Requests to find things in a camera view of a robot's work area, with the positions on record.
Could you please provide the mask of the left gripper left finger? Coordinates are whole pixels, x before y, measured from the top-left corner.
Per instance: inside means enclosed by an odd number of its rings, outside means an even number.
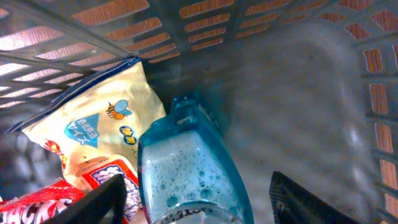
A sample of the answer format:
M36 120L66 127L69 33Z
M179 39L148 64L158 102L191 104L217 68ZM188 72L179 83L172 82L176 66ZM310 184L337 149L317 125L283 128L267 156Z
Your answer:
M113 215L108 219L108 223L122 224L126 196L124 177L117 174L44 223L100 223L111 211Z

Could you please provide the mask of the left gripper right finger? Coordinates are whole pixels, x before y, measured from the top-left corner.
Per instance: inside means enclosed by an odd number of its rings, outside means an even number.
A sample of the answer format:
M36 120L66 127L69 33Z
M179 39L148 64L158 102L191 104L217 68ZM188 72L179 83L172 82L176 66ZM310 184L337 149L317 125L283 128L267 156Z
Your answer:
M269 196L275 224L358 224L279 171L272 173Z

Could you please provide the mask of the red candy bag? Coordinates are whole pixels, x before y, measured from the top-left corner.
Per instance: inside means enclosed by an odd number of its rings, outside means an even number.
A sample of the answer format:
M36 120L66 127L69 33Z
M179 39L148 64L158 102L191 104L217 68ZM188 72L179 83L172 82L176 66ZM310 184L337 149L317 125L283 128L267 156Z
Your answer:
M84 191L59 178L36 192L1 202L1 223L43 223L84 196Z

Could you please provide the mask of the yellow snack bag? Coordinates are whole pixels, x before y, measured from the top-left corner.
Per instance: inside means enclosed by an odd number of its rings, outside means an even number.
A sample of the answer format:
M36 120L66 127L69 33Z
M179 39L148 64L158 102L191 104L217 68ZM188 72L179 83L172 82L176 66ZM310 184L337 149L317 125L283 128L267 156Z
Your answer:
M58 154L64 179L89 191L122 174L123 223L142 207L137 178L140 136L165 116L139 57L123 60L71 86L42 112L9 128Z

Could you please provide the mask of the blue mouthwash bottle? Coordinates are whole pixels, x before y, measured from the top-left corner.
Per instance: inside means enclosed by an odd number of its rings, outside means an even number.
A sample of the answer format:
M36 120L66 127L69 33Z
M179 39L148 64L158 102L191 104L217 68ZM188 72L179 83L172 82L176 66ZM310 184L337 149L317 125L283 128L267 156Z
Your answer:
M141 135L138 169L149 223L254 223L229 150L193 95L174 98Z

